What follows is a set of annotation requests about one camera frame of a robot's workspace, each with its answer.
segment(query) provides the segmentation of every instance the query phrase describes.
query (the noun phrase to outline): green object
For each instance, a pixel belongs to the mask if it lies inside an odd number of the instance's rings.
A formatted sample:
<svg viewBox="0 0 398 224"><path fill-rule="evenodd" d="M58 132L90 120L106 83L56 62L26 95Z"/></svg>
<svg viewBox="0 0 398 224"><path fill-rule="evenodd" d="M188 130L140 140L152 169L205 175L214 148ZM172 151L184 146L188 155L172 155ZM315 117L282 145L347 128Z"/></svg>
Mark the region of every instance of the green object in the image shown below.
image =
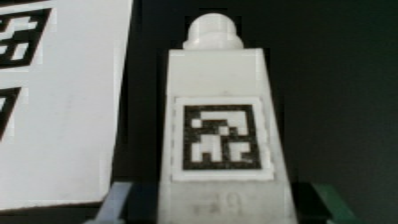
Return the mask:
<svg viewBox="0 0 398 224"><path fill-rule="evenodd" d="M324 184L312 184L312 188L326 210L331 214L331 220L326 221L326 224L363 224L363 222L356 219L353 215L353 212L342 201L333 187Z"/></svg>

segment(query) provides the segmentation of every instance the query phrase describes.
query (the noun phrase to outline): rounded top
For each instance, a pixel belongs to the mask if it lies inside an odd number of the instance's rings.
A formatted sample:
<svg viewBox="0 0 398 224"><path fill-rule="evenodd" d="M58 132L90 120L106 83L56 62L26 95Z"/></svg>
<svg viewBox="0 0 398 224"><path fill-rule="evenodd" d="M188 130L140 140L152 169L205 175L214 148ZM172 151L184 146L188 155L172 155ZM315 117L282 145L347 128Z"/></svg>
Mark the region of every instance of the rounded top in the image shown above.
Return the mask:
<svg viewBox="0 0 398 224"><path fill-rule="evenodd" d="M243 43L236 36L232 20L216 13L202 15L188 29L186 50L241 49Z"/></svg>

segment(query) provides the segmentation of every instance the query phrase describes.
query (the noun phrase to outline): dark gray background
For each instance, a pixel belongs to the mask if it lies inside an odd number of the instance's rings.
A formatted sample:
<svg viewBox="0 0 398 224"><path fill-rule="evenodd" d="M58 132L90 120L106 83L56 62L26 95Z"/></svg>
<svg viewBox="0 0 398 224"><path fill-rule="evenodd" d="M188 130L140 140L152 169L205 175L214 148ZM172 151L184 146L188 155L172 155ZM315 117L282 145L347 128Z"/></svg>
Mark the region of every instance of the dark gray background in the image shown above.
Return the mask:
<svg viewBox="0 0 398 224"><path fill-rule="evenodd" d="M166 51L205 12L264 48L291 181L330 184L369 224L398 220L398 1L134 0L113 179L156 183ZM35 209L3 223L79 223L95 205Z"/></svg>

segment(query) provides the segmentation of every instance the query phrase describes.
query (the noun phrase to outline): white tower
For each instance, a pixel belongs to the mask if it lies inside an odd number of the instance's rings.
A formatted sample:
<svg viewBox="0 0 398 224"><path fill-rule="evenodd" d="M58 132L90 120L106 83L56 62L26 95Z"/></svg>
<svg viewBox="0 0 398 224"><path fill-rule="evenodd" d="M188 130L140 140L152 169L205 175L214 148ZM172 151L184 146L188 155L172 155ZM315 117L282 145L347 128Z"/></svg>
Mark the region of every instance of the white tower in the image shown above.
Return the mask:
<svg viewBox="0 0 398 224"><path fill-rule="evenodd" d="M218 14L168 53L159 224L294 224L260 49Z"/></svg>

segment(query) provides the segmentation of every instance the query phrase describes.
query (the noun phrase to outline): white pedestal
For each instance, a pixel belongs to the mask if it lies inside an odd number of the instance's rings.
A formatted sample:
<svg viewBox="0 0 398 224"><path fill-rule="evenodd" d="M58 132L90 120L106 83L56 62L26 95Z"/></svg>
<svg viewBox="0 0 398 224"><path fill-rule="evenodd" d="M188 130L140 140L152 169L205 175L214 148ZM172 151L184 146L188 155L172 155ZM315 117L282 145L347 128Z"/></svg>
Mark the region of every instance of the white pedestal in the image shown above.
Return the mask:
<svg viewBox="0 0 398 224"><path fill-rule="evenodd" d="M260 49L170 51L157 223L296 223Z"/></svg>

